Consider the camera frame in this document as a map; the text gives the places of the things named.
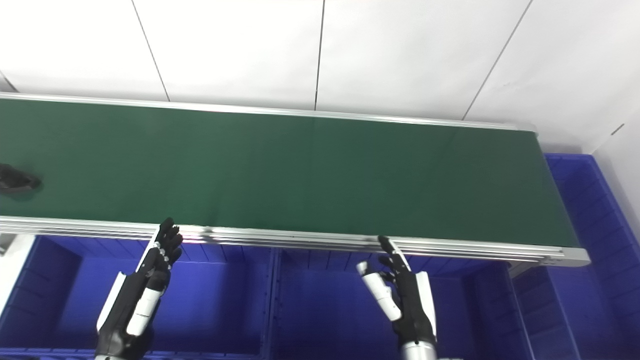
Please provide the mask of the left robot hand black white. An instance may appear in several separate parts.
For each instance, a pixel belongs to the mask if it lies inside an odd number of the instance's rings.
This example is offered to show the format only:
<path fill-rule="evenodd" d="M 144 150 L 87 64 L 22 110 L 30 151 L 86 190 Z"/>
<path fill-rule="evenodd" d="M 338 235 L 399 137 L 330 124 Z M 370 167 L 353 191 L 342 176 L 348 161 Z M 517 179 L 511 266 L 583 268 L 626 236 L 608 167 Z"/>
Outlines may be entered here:
<path fill-rule="evenodd" d="M 96 322 L 96 360 L 141 360 L 153 343 L 153 321 L 182 255 L 173 218 L 154 232 L 134 272 L 118 272 Z"/>

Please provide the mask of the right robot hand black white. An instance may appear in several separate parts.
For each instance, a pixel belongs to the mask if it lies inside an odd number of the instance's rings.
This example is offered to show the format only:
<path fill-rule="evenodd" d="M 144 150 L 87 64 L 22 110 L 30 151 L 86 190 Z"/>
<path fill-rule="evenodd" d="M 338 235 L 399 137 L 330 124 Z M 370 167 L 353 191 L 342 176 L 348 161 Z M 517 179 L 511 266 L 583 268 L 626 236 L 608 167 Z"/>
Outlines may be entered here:
<path fill-rule="evenodd" d="M 368 260 L 356 265 L 366 288 L 377 302 L 398 338 L 404 360 L 437 358 L 434 296 L 427 272 L 415 272 L 405 254 L 386 235 L 378 235 L 386 255 L 379 257 L 388 271 L 375 270 Z"/>

